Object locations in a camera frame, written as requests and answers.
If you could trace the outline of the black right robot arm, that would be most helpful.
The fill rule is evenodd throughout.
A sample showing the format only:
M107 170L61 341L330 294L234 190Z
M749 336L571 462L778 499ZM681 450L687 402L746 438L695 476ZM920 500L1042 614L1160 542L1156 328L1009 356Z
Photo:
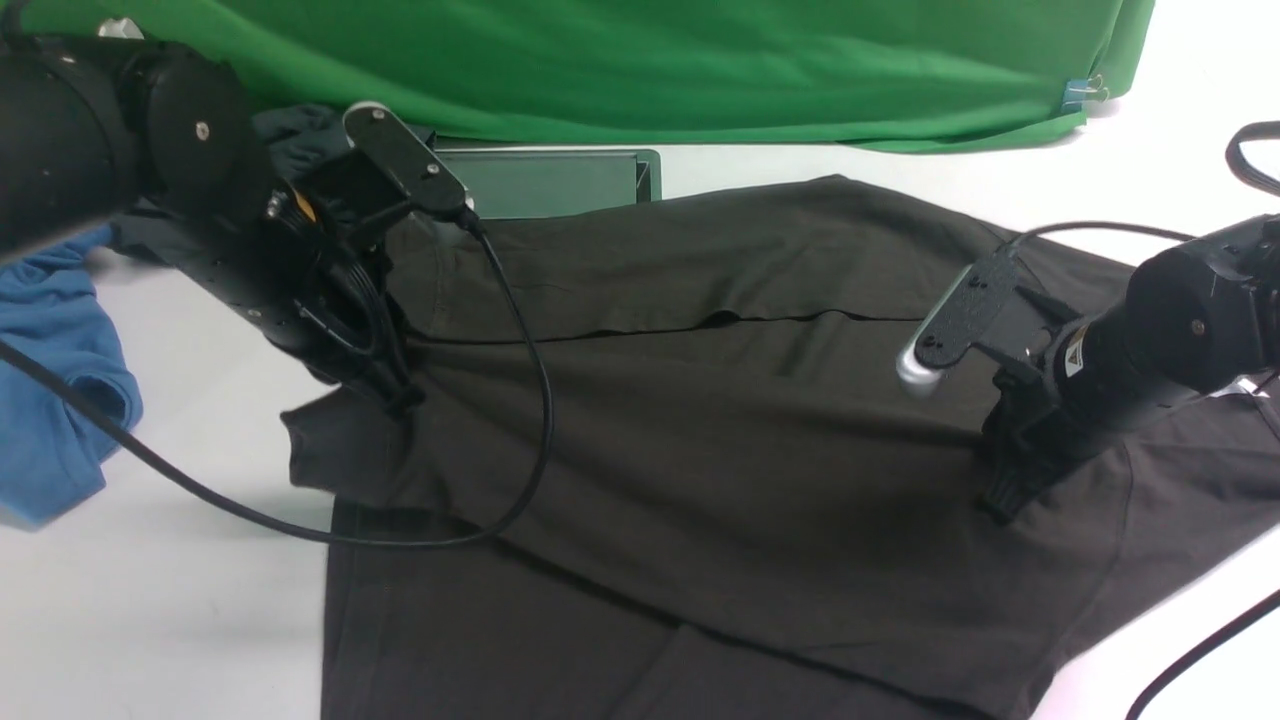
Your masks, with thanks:
M1245 375L1277 374L1277 218L1251 218L1143 261L1123 296L1051 331L1037 379L1001 370L983 432L1001 524L1093 457Z

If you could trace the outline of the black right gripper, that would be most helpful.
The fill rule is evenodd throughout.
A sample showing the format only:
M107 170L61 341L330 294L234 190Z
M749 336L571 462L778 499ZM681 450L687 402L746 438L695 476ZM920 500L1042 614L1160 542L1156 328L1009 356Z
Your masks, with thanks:
M977 503L1006 527L1050 480L1190 402L1190 296L1135 284L1084 316L1015 286L995 307L980 334L998 364L1000 400L983 429L995 465Z

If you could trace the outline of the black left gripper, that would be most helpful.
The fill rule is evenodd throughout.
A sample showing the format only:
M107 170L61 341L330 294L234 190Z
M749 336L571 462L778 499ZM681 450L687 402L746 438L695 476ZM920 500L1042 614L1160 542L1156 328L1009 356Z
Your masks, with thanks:
M262 151L186 163L186 275L329 384L425 400L401 355L380 247L396 193L356 152L285 179Z

